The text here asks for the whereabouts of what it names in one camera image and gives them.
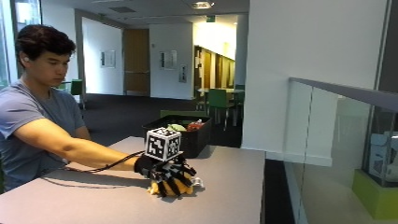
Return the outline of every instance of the yellow object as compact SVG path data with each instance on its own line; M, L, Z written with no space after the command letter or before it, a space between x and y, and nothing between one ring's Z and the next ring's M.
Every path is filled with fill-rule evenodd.
M186 173L183 173L183 176L186 177L186 178L188 178L190 179L190 175L188 174L186 174ZM172 192L172 190L170 189L170 186L166 184L166 182L164 181L162 181L162 184L163 184L163 187L164 187L164 191L166 191L166 195L167 196L174 196L175 195L175 193ZM194 187L192 186L190 186L190 187L186 187L182 183L180 183L180 181L178 180L178 179L175 179L175 185L176 185L176 187L178 187L178 189L179 189L179 193L182 194L182 193L186 193L186 194L191 194L192 192L194 192ZM151 183L150 183L150 187L147 188L147 190L146 190L151 195L152 194L159 194L159 187L158 187L158 184L156 184L156 182L152 180L151 181Z

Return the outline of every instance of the glass railing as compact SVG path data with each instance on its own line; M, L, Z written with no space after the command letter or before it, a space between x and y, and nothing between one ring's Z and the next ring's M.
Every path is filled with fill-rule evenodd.
M283 158L295 223L398 223L396 106L396 94L291 78Z

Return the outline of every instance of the gray table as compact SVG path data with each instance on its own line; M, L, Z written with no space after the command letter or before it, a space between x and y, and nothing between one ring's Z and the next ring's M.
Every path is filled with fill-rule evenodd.
M110 147L139 151L143 141ZM54 171L0 195L0 223L259 223L263 162L263 151L208 146L187 160L204 187L180 199L146 193L148 180L133 172Z

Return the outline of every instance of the chair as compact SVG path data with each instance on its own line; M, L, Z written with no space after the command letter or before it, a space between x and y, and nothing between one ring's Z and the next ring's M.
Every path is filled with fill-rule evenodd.
M191 111L191 110L160 110L160 118L167 115L182 115L182 116L192 116L192 117L207 117L204 111Z
M81 79L71 79L70 82L70 94L79 95L79 102L85 109L85 93L83 93L83 81Z
M246 86L235 84L235 90L244 90Z
M195 102L196 102L196 110L204 110L206 108L206 102L203 101L203 96L200 95L200 92L198 91L199 87L195 86Z
M244 106L244 92L235 94L236 98L236 111L239 111L239 117L243 118L243 106Z
M67 91L66 83L61 83L59 86L55 87L61 91Z
M226 90L210 89L208 95L208 106L207 106L207 114L210 114L210 108L214 108L215 112L215 123L219 123L219 109L224 109L224 122L223 122L223 131L226 130L226 120L228 118L228 109L234 108L234 104L228 102L228 97L226 94Z

